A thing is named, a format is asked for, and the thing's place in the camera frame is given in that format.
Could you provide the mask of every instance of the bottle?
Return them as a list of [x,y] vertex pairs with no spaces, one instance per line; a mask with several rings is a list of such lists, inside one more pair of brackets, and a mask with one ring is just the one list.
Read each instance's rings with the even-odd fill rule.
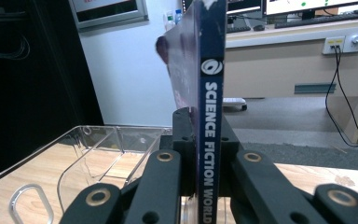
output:
[[167,22],[165,23],[165,30],[169,31],[175,26],[175,22],[173,21],[172,11],[167,12]]
[[182,9],[176,9],[176,15],[175,15],[175,24],[177,25],[179,21],[182,20]]

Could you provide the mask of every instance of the magazine cover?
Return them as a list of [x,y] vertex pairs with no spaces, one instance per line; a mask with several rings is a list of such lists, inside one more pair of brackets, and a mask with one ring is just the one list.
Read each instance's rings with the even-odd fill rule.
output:
[[177,108],[189,107],[196,138],[198,223],[215,223],[220,167],[226,0],[195,0],[182,20],[161,36]]

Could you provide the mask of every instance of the white spiral logo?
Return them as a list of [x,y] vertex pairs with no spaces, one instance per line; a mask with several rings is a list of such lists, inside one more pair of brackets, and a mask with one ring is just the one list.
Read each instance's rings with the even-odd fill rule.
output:
[[216,75],[223,69],[223,64],[215,59],[208,59],[201,65],[201,70],[206,75]]

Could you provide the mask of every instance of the book spine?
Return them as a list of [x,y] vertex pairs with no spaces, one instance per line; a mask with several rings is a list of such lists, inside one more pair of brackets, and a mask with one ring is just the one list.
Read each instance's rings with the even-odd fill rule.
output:
[[223,116],[225,0],[200,4],[199,127],[197,134],[198,222],[216,223]]

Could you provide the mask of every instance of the silver frame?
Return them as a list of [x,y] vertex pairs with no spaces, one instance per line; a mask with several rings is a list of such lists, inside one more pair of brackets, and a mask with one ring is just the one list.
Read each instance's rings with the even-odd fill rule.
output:
[[74,1],[80,1],[80,0],[69,0],[69,5],[71,6],[76,27],[79,32],[88,31],[91,29],[103,28],[105,26],[118,26],[123,24],[149,20],[147,16],[147,8],[146,8],[145,0],[135,0],[138,10],[125,12],[117,15],[106,16],[89,21],[78,20]]

